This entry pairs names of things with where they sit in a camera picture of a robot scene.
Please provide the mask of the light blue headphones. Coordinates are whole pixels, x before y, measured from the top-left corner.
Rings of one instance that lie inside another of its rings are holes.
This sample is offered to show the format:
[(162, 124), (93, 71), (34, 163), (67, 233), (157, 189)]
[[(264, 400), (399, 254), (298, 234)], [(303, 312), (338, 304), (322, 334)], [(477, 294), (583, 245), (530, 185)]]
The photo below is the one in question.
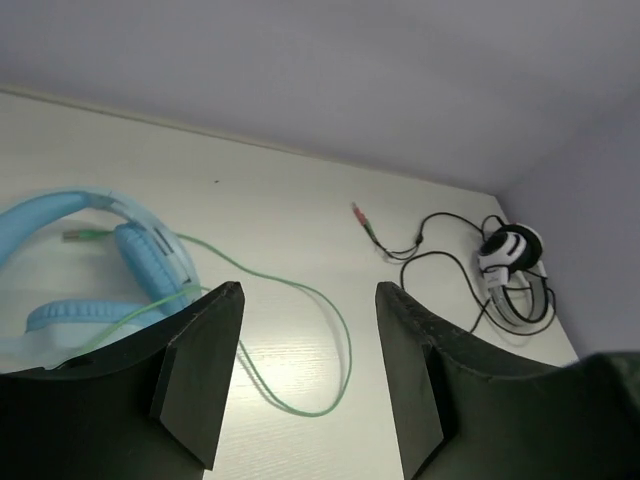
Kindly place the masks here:
[(196, 268), (178, 236), (141, 204), (109, 189), (53, 190), (3, 211), (1, 260), (7, 262), (38, 230), (84, 209), (122, 218), (108, 234), (150, 303), (67, 299), (44, 304), (27, 317), (23, 335), (2, 338), (4, 374), (56, 368), (155, 325), (200, 295)]

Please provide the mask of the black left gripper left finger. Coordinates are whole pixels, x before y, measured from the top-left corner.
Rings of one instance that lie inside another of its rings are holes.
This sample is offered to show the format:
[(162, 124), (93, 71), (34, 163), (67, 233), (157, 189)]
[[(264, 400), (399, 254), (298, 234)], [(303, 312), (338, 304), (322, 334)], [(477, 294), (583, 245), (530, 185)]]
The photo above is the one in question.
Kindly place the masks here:
[(227, 282), (45, 370), (1, 378), (5, 479), (200, 479), (214, 466), (244, 311)]

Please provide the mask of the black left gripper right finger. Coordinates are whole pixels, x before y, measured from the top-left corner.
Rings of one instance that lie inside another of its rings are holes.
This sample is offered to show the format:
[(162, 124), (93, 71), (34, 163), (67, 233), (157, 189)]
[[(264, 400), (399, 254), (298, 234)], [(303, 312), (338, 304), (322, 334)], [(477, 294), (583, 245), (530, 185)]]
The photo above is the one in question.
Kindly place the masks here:
[(377, 324), (407, 479), (635, 479), (639, 356), (555, 367), (494, 346), (399, 286)]

